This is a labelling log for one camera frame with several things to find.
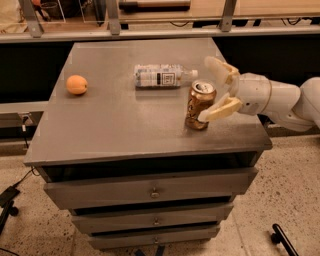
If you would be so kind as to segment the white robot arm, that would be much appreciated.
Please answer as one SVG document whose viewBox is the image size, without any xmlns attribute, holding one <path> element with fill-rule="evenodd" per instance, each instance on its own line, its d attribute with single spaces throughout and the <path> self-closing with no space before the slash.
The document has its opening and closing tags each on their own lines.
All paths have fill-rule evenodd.
<svg viewBox="0 0 320 256">
<path fill-rule="evenodd" d="M 254 73 L 240 74 L 236 67 L 216 57 L 207 56 L 205 66 L 219 86 L 229 88 L 199 114 L 199 121 L 210 122 L 238 112 L 264 115 L 273 123 L 298 132 L 320 126 L 319 77 L 310 78 L 298 87 Z"/>
</svg>

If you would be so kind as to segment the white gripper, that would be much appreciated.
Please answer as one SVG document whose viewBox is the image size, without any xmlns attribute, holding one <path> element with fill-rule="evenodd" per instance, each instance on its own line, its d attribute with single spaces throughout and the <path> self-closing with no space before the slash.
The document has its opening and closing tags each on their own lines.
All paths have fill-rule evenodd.
<svg viewBox="0 0 320 256">
<path fill-rule="evenodd" d="M 233 83 L 229 89 L 230 94 L 226 93 L 214 105 L 203 110 L 198 116 L 199 121 L 211 122 L 228 117 L 237 111 L 256 115 L 264 110 L 271 94 L 269 79 L 253 73 L 240 75 L 236 67 L 213 56 L 207 56 L 204 63 L 219 86 Z"/>
</svg>

